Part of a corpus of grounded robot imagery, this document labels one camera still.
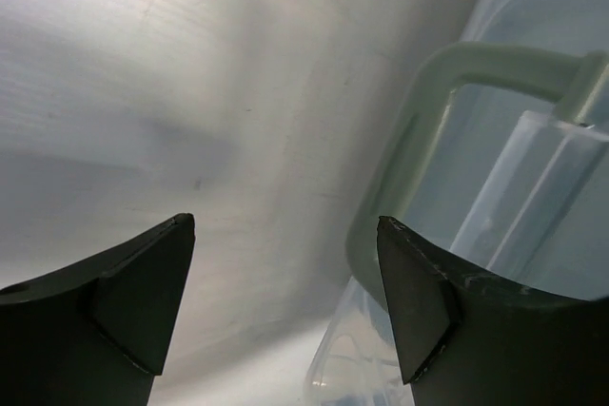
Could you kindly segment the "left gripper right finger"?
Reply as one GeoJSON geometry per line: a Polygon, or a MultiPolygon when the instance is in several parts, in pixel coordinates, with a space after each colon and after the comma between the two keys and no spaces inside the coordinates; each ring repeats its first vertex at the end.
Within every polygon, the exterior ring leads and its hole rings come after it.
{"type": "Polygon", "coordinates": [[[377,251],[404,384],[418,405],[604,405],[608,301],[544,292],[391,217],[377,251]]]}

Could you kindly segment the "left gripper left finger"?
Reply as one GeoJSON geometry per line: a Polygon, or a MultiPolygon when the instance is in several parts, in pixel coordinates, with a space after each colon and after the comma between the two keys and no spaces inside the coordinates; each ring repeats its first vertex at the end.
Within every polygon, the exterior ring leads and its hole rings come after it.
{"type": "Polygon", "coordinates": [[[146,405],[163,373],[195,244],[177,214],[1,291],[4,405],[146,405]]]}

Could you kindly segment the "green plastic toolbox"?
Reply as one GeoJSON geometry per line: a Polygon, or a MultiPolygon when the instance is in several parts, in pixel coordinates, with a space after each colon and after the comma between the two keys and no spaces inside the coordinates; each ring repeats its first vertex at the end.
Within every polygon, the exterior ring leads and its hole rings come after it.
{"type": "MultiPolygon", "coordinates": [[[[573,55],[607,50],[608,0],[480,0],[462,37],[573,55]]],[[[510,260],[495,255],[505,220],[487,219],[476,205],[509,152],[515,153],[518,172],[539,171],[550,147],[561,144],[554,127],[528,120],[529,113],[546,118],[550,110],[546,102],[504,89],[459,91],[402,216],[433,242],[466,256],[480,248],[484,265],[509,270],[510,260]]],[[[517,275],[549,291],[591,299],[608,288],[607,144],[589,144],[580,163],[590,172],[567,175],[574,191],[561,198],[565,217],[557,224],[557,237],[517,275]]],[[[352,276],[308,370],[304,396],[309,405],[412,403],[398,379],[389,316],[375,298],[381,277],[373,240],[370,227],[351,225],[346,255],[352,276]]]]}

